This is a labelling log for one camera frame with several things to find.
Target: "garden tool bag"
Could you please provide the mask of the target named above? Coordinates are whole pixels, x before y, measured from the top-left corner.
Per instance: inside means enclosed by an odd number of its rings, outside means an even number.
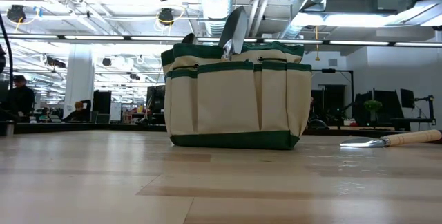
[[[302,46],[244,45],[222,59],[219,46],[176,44],[162,53],[164,114],[173,144],[293,149],[307,125],[311,66]]]

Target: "wooden handle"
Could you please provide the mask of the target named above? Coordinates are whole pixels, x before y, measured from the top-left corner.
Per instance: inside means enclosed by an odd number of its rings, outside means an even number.
[[[437,141],[442,138],[442,133],[437,130],[417,131],[406,134],[388,135],[385,136],[384,138],[388,138],[390,140],[390,146],[394,146],[394,145],[411,144],[417,142]]]

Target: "hand trowel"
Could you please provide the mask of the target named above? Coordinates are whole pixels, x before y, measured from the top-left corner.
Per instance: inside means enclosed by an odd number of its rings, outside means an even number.
[[[224,49],[222,58],[230,59],[232,54],[241,53],[247,32],[247,21],[247,13],[244,6],[236,8],[227,17],[220,42],[218,42],[218,46]]]
[[[442,132],[437,130],[417,131],[395,134],[380,138],[353,138],[340,144],[342,147],[388,147],[420,142],[431,142],[442,139]]]

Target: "wooden tabletop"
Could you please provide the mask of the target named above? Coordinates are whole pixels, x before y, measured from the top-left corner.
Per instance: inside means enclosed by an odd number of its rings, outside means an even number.
[[[166,133],[0,138],[0,223],[442,223],[442,145],[174,147]]]

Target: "trowel blade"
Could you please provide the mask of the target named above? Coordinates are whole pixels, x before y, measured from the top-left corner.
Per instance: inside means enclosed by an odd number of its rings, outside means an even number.
[[[385,141],[376,138],[352,138],[340,144],[342,147],[384,147]]]

